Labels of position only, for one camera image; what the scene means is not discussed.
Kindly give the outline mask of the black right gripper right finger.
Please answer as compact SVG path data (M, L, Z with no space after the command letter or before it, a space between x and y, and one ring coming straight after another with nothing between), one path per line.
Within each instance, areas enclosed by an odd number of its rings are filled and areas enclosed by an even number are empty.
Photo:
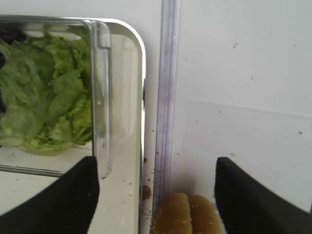
M260 184L227 157L215 167L216 206L228 234L310 234L312 215Z

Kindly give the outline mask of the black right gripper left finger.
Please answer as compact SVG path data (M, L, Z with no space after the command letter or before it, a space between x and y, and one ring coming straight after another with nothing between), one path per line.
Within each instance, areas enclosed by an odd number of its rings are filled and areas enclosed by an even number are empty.
M86 234L99 198L97 160L86 156L46 189L0 216L2 234Z

